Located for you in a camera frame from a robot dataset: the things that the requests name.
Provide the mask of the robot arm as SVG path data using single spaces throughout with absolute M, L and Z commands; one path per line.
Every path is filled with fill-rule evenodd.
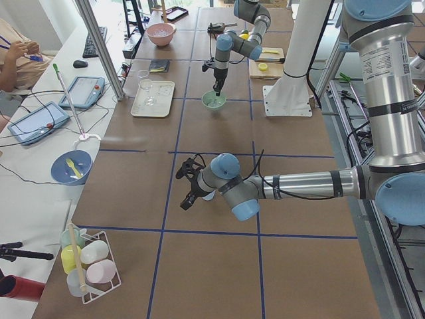
M 259 4 L 259 1 L 235 1 L 234 15 L 239 19 L 254 25 L 247 39 L 242 38 L 233 30 L 225 31 L 219 35 L 215 45 L 215 56 L 209 60 L 207 67 L 214 70 L 215 83 L 213 90 L 216 96 L 220 96 L 224 86 L 228 66 L 230 63 L 230 52 L 234 51 L 250 60 L 258 60 L 262 54 L 262 39 L 271 25 L 271 16 L 267 8 Z
M 309 108 L 308 72 L 320 44 L 333 1 L 300 1 L 283 74 L 267 89 L 267 116 L 301 116 Z M 260 159 L 248 177 L 230 153 L 209 164 L 193 155 L 182 163 L 176 178 L 186 177 L 191 190 L 180 207 L 218 192 L 232 213 L 245 221 L 260 212 L 260 199 L 320 201 L 344 196 L 372 199 L 381 213 L 402 225 L 424 225 L 424 150 L 418 123 L 406 37 L 414 26 L 412 1 L 343 1 L 340 34 L 359 53 L 365 85 L 367 122 L 374 155 L 366 165 L 321 172 L 261 176 Z M 258 1 L 235 1 L 235 17 L 254 25 L 247 39 L 234 31 L 218 36 L 215 56 L 203 72 L 214 70 L 214 97 L 224 86 L 230 53 L 258 60 L 272 23 Z

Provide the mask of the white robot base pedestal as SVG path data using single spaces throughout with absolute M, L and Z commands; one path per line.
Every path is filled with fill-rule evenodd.
M 326 0 L 299 2 L 282 77 L 272 87 L 265 87 L 264 108 L 268 117 L 312 116 L 307 73 L 332 6 L 333 2 Z

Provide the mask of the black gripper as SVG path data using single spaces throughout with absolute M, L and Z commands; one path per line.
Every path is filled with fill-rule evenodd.
M 213 90 L 216 93 L 216 96 L 220 96 L 221 94 L 221 90 L 224 86 L 226 77 L 228 74 L 228 69 L 220 69 L 220 68 L 215 68 L 214 69 L 214 78 L 215 78 L 215 83 L 213 86 Z
M 202 189 L 201 186 L 199 185 L 199 182 L 198 182 L 199 175 L 200 173 L 197 172 L 192 177 L 189 178 L 189 181 L 191 184 L 191 190 L 188 196 L 186 196 L 186 198 L 184 198 L 184 200 L 182 200 L 182 202 L 180 203 L 180 207 L 183 210 L 188 210 L 189 208 L 191 208 L 198 197 L 205 197 L 208 195 L 208 192 Z

